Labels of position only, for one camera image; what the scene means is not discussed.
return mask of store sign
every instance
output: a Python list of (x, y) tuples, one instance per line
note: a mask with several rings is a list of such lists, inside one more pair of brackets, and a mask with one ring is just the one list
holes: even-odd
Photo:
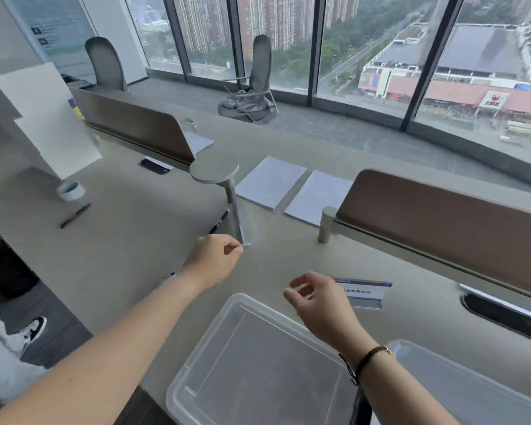
[(505, 92), (488, 91), (486, 92), (486, 96), (480, 103), (480, 107), (499, 110), (506, 102), (508, 96), (509, 94)]

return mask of bracelet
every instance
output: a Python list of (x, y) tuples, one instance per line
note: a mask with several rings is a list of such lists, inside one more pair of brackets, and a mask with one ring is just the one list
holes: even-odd
[(360, 382), (358, 381), (358, 378), (360, 377), (360, 374), (362, 373), (362, 370), (368, 365), (368, 362), (370, 362), (370, 359), (372, 359), (372, 357), (375, 354), (377, 354), (378, 352), (382, 352), (382, 351), (386, 351), (389, 355), (393, 356), (393, 353), (391, 352), (391, 350), (389, 350), (389, 348), (387, 346), (375, 347), (374, 349), (369, 351), (366, 354), (365, 357), (362, 358), (362, 360), (359, 362), (358, 366), (356, 367), (356, 372), (355, 373), (352, 372), (352, 369), (350, 368), (350, 365), (348, 365), (348, 363), (346, 362), (344, 357), (339, 354), (340, 358), (342, 358), (342, 360), (346, 364), (348, 372), (350, 373), (350, 375), (352, 377), (352, 383), (354, 383), (355, 386), (359, 386), (360, 385)]

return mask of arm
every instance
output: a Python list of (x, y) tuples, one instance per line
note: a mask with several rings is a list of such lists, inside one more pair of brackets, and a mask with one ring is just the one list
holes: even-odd
[(112, 424), (185, 308), (243, 253), (228, 235), (200, 238), (177, 278), (57, 364), (0, 410), (0, 425)]
[[(362, 358), (379, 344), (356, 319), (344, 289), (330, 277), (306, 273), (290, 284), (285, 298), (304, 324), (356, 370)], [(456, 425), (458, 422), (396, 359), (377, 353), (358, 376), (382, 425)]]

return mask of brown desk divider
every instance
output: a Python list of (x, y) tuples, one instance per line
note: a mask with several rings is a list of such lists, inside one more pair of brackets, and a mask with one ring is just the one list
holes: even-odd
[(336, 219), (531, 293), (531, 214), (365, 170)]
[(87, 125), (92, 128), (187, 165), (195, 160), (173, 115), (83, 89), (73, 89), (71, 92)]

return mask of forearm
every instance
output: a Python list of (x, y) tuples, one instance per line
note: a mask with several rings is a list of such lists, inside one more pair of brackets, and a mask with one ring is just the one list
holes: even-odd
[(112, 424), (199, 293), (180, 275), (0, 410), (0, 425)]
[[(378, 344), (361, 329), (343, 356), (355, 370)], [(386, 352), (373, 356), (361, 371), (360, 385), (382, 425), (455, 425), (458, 422), (396, 358)]]

